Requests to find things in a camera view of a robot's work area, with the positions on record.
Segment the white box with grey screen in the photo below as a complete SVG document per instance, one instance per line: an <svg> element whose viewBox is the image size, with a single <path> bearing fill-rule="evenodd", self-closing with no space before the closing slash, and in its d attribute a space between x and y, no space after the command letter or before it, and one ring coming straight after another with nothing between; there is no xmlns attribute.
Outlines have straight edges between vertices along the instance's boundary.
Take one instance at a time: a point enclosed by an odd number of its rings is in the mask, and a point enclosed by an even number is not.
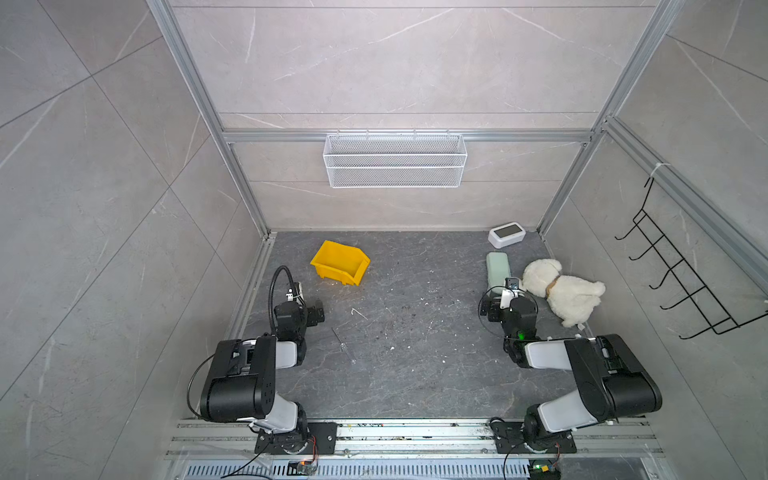
<svg viewBox="0 0 768 480"><path fill-rule="evenodd" d="M510 222L492 228L488 241L495 249L502 249L520 243L526 236L526 230L517 222Z"/></svg>

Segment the aluminium mounting rail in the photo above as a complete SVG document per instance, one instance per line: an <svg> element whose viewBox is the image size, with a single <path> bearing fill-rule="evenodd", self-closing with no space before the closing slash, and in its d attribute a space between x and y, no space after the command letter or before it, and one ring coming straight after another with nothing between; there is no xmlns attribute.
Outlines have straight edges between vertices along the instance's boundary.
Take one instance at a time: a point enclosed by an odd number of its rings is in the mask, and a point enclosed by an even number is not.
<svg viewBox="0 0 768 480"><path fill-rule="evenodd" d="M315 419L309 422L318 452L326 457L479 456L663 458L643 417L566 432L548 446L523 443L520 421L489 419ZM181 420L170 434L170 459L245 458L268 438L245 424Z"/></svg>

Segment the mint green case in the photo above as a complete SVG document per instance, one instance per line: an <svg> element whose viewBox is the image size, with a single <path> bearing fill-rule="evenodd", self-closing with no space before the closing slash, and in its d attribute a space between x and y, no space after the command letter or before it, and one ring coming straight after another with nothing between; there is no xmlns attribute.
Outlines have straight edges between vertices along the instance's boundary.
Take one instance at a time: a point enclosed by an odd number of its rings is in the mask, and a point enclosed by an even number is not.
<svg viewBox="0 0 768 480"><path fill-rule="evenodd" d="M512 277L509 258L504 252L490 252L486 256L488 290L491 295L501 295L506 280Z"/></svg>

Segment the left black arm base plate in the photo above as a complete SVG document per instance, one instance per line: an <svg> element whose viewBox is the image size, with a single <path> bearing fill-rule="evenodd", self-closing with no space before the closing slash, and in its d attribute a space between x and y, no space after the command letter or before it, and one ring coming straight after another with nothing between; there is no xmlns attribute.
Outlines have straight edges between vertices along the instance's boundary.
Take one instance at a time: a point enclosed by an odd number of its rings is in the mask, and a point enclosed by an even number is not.
<svg viewBox="0 0 768 480"><path fill-rule="evenodd" d="M309 422L289 433L258 431L255 453L273 455L331 455L335 452L339 425L334 422Z"/></svg>

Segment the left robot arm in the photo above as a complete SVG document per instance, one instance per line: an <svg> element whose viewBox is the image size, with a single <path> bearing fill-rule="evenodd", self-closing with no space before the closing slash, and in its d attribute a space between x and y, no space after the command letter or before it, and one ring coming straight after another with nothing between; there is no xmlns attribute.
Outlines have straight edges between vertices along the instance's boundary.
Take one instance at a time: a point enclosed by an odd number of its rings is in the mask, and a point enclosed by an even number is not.
<svg viewBox="0 0 768 480"><path fill-rule="evenodd" d="M276 372L300 366L307 352L306 330L325 321L321 301L286 301L272 308L274 331L251 339L224 340L201 365L209 370L200 400L187 407L213 423L247 422L288 442L310 436L303 407L276 390Z"/></svg>

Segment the white plush toy dog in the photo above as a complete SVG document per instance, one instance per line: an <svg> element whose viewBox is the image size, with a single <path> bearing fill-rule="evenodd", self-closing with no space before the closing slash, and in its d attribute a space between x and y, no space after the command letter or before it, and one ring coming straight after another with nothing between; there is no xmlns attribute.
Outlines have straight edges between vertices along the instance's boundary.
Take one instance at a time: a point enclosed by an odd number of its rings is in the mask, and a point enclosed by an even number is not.
<svg viewBox="0 0 768 480"><path fill-rule="evenodd" d="M561 263L555 259L538 259L529 263L523 271L521 288L545 299L564 327L579 329L601 304L601 297L606 291L602 282L563 274Z"/></svg>

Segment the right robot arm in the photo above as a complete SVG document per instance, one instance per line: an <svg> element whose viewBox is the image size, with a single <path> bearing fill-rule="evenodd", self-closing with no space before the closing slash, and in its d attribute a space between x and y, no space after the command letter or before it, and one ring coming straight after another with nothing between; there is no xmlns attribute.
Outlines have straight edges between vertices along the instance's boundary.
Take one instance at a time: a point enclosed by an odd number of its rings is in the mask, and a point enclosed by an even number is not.
<svg viewBox="0 0 768 480"><path fill-rule="evenodd" d="M560 446L574 429L661 409L661 390L620 336L543 340L537 336L537 315L533 299L511 298L494 287L478 306L479 318L501 325L503 350L518 367L561 370L575 381L574 391L527 408L523 446L544 452Z"/></svg>

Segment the yellow plastic bin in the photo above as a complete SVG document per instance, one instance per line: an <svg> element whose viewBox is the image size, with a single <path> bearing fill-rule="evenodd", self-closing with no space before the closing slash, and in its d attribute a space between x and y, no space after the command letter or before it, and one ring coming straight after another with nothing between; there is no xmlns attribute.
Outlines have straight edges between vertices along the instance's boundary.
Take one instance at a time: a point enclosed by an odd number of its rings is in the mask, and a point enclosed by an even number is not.
<svg viewBox="0 0 768 480"><path fill-rule="evenodd" d="M329 240L323 242L310 262L319 277L354 286L361 284L370 263L360 248Z"/></svg>

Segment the small grey screwdriver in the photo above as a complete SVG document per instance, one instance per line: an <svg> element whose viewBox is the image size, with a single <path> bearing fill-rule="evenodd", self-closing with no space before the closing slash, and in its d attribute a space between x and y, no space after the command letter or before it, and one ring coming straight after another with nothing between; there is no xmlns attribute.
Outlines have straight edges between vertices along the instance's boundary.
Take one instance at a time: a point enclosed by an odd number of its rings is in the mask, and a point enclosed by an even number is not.
<svg viewBox="0 0 768 480"><path fill-rule="evenodd" d="M349 359L352 365L356 365L357 359L352 353L352 351L350 350L348 344L341 338L340 334L337 332L335 328L332 328L332 333L334 334L336 340L339 342L341 351L346 355L346 357Z"/></svg>

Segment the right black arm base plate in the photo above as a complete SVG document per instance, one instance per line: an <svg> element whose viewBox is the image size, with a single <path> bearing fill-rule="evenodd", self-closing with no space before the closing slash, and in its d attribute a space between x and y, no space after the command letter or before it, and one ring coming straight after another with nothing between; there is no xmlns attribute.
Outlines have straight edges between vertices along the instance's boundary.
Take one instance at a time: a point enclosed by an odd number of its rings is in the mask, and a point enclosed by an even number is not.
<svg viewBox="0 0 768 480"><path fill-rule="evenodd" d="M535 425L524 421L506 421L494 417L489 420L496 450L500 454L573 454L577 447L570 431L540 433Z"/></svg>

